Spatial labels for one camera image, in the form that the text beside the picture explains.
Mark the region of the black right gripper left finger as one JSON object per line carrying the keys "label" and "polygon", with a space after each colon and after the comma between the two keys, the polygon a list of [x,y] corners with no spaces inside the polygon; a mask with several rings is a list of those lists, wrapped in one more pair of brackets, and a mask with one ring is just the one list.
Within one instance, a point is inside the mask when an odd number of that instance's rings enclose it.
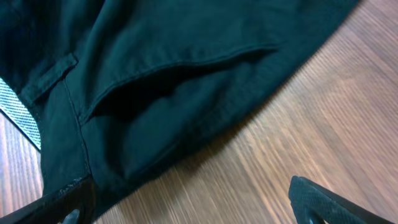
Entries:
{"label": "black right gripper left finger", "polygon": [[75,179],[59,190],[1,218],[2,224],[92,223],[96,207],[92,178]]}

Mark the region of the black shorts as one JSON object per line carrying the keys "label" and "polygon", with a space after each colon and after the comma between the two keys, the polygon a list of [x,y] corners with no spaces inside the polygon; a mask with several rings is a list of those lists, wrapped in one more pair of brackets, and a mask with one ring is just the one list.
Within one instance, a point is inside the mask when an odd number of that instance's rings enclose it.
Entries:
{"label": "black shorts", "polygon": [[95,216],[263,104],[347,0],[1,2],[1,78],[37,123],[44,195],[89,179]]}

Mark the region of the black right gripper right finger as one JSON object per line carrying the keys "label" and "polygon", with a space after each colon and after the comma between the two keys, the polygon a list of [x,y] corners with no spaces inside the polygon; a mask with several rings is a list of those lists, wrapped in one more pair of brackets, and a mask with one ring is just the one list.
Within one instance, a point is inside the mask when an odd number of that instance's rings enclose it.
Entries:
{"label": "black right gripper right finger", "polygon": [[390,224],[305,177],[292,177],[289,199],[298,224]]}

